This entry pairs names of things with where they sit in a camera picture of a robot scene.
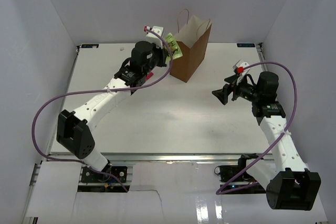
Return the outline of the light green snack packet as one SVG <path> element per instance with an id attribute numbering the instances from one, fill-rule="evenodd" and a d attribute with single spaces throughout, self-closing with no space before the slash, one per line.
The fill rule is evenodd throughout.
<path id="1" fill-rule="evenodd" d="M 168 33 L 164 39 L 170 48 L 172 59 L 175 60 L 181 58 L 183 56 L 182 50 L 172 33 Z"/>

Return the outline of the brown paper bag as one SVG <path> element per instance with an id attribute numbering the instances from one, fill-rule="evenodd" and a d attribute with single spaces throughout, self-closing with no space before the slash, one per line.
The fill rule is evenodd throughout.
<path id="1" fill-rule="evenodd" d="M 177 21 L 177 33 L 174 35 L 182 57 L 173 60 L 170 75 L 187 83 L 205 58 L 212 21 L 190 16 L 187 8 L 182 11 L 187 12 L 187 21 L 184 25 Z"/>

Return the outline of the red snack packet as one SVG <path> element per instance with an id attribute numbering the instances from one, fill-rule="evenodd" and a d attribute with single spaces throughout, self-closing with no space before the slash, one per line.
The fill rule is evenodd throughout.
<path id="1" fill-rule="evenodd" d="M 146 80 L 149 80 L 152 76 L 153 76 L 153 72 L 150 72 L 150 73 L 147 75 Z"/>

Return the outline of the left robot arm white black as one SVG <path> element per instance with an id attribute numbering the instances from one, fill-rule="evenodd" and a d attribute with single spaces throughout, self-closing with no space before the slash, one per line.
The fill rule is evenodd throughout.
<path id="1" fill-rule="evenodd" d="M 131 56 L 121 65 L 104 88 L 84 105 L 58 116 L 56 140 L 80 161 L 93 168 L 93 176 L 101 182 L 110 178 L 109 161 L 96 148 L 92 131 L 118 103 L 130 97 L 145 84 L 155 67 L 166 65 L 167 51 L 147 41 L 137 42 Z"/>

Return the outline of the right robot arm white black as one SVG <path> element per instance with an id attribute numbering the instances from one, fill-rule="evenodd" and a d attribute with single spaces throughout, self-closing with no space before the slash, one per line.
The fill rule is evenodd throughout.
<path id="1" fill-rule="evenodd" d="M 276 100 L 278 76 L 263 71 L 257 83 L 248 83 L 249 74 L 234 74 L 225 79 L 225 85 L 212 95 L 226 105 L 228 96 L 243 98 L 252 104 L 252 113 L 263 131 L 275 161 L 272 169 L 261 156 L 244 155 L 237 168 L 238 177 L 247 182 L 252 178 L 266 191 L 271 209 L 310 211 L 317 197 L 321 178 L 309 171 L 302 161 L 286 130 L 286 114 Z"/>

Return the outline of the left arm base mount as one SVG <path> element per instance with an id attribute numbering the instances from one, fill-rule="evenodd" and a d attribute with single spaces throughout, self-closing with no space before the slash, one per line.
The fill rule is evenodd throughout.
<path id="1" fill-rule="evenodd" d="M 80 185 L 79 189 L 87 192 L 127 193 L 130 187 L 126 185 L 127 174 L 128 168 L 126 166 L 115 166 L 110 161 L 102 171 L 83 166 L 80 177 L 80 182 L 83 185 Z"/>

